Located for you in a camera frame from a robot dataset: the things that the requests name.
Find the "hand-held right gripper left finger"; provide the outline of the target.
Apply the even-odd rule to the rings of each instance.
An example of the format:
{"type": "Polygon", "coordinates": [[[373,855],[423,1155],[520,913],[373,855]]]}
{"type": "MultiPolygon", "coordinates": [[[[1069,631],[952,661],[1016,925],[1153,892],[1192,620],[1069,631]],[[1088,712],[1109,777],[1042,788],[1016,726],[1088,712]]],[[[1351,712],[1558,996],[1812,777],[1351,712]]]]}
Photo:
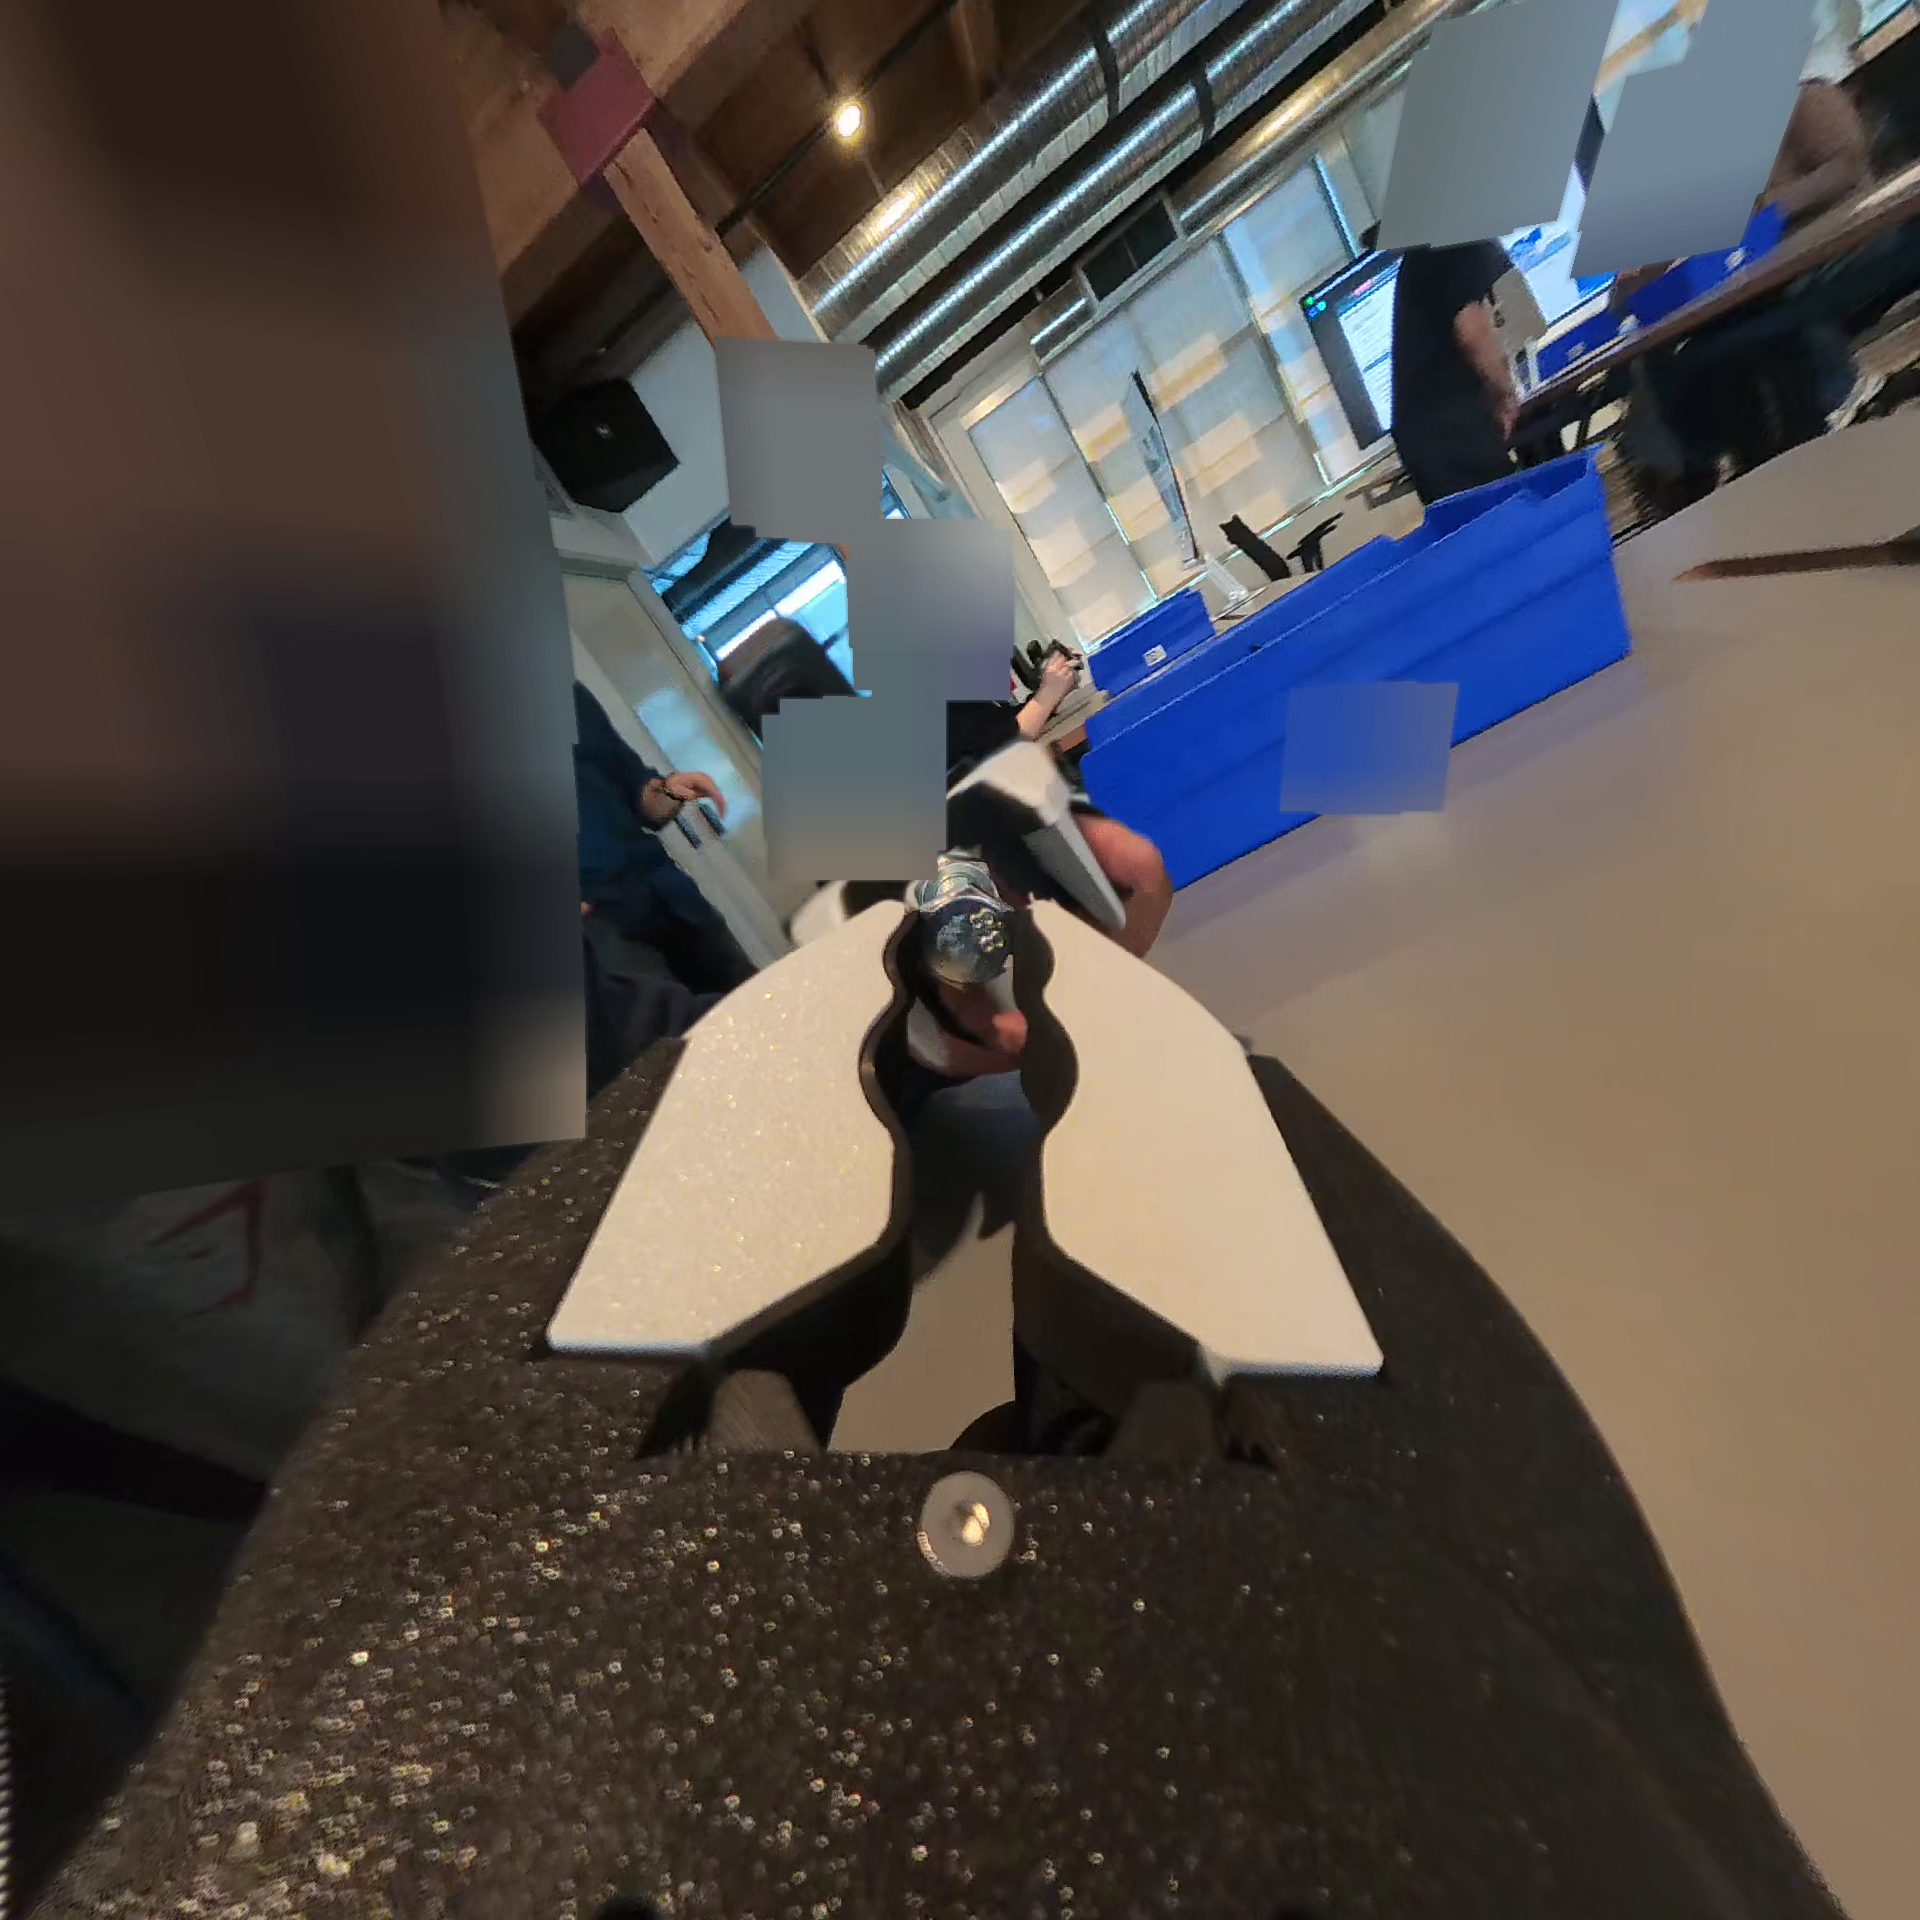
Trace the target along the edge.
{"type": "Polygon", "coordinates": [[[871,1086],[897,945],[871,905],[682,1029],[652,1127],[547,1324],[565,1358],[724,1365],[897,1242],[900,1149],[871,1086]]]}

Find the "black mounted speaker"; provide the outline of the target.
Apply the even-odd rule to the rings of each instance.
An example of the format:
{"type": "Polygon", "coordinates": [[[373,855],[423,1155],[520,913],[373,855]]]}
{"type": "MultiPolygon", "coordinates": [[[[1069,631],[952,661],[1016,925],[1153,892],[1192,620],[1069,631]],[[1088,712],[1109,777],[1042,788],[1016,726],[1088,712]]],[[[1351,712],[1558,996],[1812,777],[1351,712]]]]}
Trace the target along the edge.
{"type": "Polygon", "coordinates": [[[633,381],[532,405],[532,445],[574,507],[619,513],[682,472],[633,381]]]}

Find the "large display monitor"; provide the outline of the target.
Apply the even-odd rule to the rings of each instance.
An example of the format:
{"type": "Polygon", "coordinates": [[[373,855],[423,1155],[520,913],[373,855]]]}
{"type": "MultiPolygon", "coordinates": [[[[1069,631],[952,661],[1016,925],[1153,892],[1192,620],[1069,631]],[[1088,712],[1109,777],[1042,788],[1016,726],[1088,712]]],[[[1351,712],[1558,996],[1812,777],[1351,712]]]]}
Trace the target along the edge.
{"type": "Polygon", "coordinates": [[[1360,445],[1388,443],[1388,355],[1397,355],[1397,249],[1360,249],[1340,277],[1298,293],[1305,332],[1331,366],[1333,408],[1360,445]]]}

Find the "large blue plastic bin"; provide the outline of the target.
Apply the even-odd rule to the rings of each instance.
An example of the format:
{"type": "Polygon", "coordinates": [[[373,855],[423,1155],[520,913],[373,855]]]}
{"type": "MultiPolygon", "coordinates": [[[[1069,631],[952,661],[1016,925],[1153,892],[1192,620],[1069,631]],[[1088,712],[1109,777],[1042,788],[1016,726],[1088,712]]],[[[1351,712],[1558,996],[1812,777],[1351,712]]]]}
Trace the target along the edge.
{"type": "Polygon", "coordinates": [[[1333,815],[1442,815],[1449,751],[1635,655],[1597,445],[1449,495],[1113,694],[1088,799],[1176,892],[1333,815]]]}

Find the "silver ventilation duct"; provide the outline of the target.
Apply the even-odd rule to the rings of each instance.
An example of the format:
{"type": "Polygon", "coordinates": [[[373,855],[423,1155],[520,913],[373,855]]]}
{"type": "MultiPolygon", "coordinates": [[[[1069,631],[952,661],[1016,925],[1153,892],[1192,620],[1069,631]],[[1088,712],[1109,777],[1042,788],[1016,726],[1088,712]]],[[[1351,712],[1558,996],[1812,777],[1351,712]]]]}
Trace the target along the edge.
{"type": "Polygon", "coordinates": [[[1251,0],[1088,5],[795,278],[814,330],[828,344],[878,330],[1192,56],[1251,48],[1251,69],[1268,69],[1281,35],[1281,5],[1251,0]]]}
{"type": "Polygon", "coordinates": [[[1167,172],[1213,163],[1268,106],[1305,100],[1351,48],[1378,56],[1404,32],[1436,32],[1449,5],[1262,5],[1213,56],[1192,56],[1122,127],[1093,140],[1024,202],[1012,202],[967,260],[952,260],[871,344],[878,405],[924,386],[996,317],[1012,317],[1047,277],[1076,264],[1098,227],[1141,223],[1167,172]]]}

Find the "person's left hand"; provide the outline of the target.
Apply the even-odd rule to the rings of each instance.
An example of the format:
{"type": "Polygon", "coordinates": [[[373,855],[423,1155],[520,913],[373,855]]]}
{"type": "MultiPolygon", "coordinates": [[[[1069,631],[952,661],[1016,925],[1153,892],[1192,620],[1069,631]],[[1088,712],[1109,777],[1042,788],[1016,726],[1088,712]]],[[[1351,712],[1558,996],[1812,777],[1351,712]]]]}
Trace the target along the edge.
{"type": "Polygon", "coordinates": [[[1153,945],[1167,925],[1167,905],[1176,905],[1161,849],[1141,829],[1109,820],[1109,815],[1076,815],[1076,834],[1088,834],[1093,863],[1109,876],[1109,892],[1122,905],[1113,945],[1129,959],[1153,959],[1153,945]]]}

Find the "steel hex bolt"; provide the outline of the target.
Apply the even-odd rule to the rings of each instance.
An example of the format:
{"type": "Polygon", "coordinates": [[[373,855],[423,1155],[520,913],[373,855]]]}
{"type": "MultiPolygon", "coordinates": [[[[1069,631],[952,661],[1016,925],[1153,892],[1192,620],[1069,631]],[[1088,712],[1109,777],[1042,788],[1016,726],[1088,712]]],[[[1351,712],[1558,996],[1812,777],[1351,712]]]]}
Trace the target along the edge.
{"type": "Polygon", "coordinates": [[[996,989],[1012,971],[1012,905],[978,876],[930,876],[908,892],[920,961],[943,989],[996,989]]]}

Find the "wooden pillar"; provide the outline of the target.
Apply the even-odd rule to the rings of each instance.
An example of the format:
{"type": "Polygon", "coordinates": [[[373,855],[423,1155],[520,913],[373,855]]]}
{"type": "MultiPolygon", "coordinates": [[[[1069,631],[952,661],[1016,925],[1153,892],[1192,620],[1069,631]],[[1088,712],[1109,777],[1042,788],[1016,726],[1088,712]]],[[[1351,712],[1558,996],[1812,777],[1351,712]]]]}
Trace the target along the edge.
{"type": "Polygon", "coordinates": [[[652,293],[682,293],[707,344],[773,344],[773,317],[759,313],[745,264],[715,237],[715,223],[691,202],[682,172],[664,170],[652,140],[652,81],[634,74],[619,35],[588,35],[587,23],[565,23],[547,35],[550,100],[535,106],[547,145],[565,154],[572,186],[588,202],[611,202],[652,277],[634,278],[634,260],[597,288],[597,305],[572,330],[572,366],[619,355],[633,330],[652,313],[652,293]]]}

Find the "roll-up banner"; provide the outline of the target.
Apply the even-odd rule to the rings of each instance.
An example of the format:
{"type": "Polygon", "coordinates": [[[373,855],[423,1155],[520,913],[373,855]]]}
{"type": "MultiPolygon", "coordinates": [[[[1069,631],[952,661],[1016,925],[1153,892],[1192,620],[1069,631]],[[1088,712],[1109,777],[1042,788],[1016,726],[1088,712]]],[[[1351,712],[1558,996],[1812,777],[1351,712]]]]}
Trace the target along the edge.
{"type": "Polygon", "coordinates": [[[1153,500],[1167,507],[1186,565],[1207,565],[1145,373],[1122,381],[1122,427],[1129,427],[1141,472],[1153,476],[1153,500]]]}

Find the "black desk mat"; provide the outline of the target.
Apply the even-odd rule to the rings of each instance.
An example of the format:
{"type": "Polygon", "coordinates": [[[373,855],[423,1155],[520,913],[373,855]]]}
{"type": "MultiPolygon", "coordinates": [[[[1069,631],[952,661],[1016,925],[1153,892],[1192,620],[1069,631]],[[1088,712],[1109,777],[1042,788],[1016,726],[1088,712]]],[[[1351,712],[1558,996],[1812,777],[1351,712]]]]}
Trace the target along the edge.
{"type": "Polygon", "coordinates": [[[1920,533],[1870,539],[1870,544],[1715,557],[1715,565],[1674,569],[1674,585],[1838,574],[1838,569],[1920,569],[1920,533]]]}

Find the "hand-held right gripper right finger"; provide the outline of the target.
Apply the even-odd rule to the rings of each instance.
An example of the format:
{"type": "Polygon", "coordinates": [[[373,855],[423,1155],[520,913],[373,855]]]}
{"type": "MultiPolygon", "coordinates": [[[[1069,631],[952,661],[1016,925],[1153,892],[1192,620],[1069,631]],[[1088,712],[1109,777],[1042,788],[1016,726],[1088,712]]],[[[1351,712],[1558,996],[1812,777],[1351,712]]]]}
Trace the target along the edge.
{"type": "Polygon", "coordinates": [[[1153,961],[1016,921],[1024,1110],[1016,1346],[1053,1385],[1375,1385],[1378,1337],[1281,1149],[1251,1058],[1153,961]]]}

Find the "black office chair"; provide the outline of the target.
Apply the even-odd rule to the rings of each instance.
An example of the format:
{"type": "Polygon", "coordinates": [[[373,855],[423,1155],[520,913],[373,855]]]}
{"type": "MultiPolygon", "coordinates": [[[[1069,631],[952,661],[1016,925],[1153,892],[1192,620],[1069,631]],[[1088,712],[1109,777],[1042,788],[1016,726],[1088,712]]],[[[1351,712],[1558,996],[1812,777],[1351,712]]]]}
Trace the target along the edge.
{"type": "Polygon", "coordinates": [[[1331,569],[1331,533],[1340,513],[1317,513],[1298,544],[1268,544],[1244,513],[1220,524],[1220,539],[1268,574],[1268,585],[1287,585],[1287,574],[1317,574],[1331,569]]]}

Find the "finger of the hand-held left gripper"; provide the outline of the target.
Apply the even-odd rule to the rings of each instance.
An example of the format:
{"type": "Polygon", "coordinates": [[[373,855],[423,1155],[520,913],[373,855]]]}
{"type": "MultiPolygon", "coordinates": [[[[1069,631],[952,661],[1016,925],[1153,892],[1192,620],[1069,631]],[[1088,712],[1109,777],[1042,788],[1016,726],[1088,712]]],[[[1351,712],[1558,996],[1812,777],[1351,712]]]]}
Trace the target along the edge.
{"type": "Polygon", "coordinates": [[[1088,925],[1122,937],[1122,894],[1098,876],[1047,741],[1004,741],[952,788],[952,849],[978,855],[1024,905],[1063,905],[1088,925]]]}
{"type": "Polygon", "coordinates": [[[890,961],[900,945],[900,878],[828,878],[789,921],[789,950],[814,961],[890,961]]]}

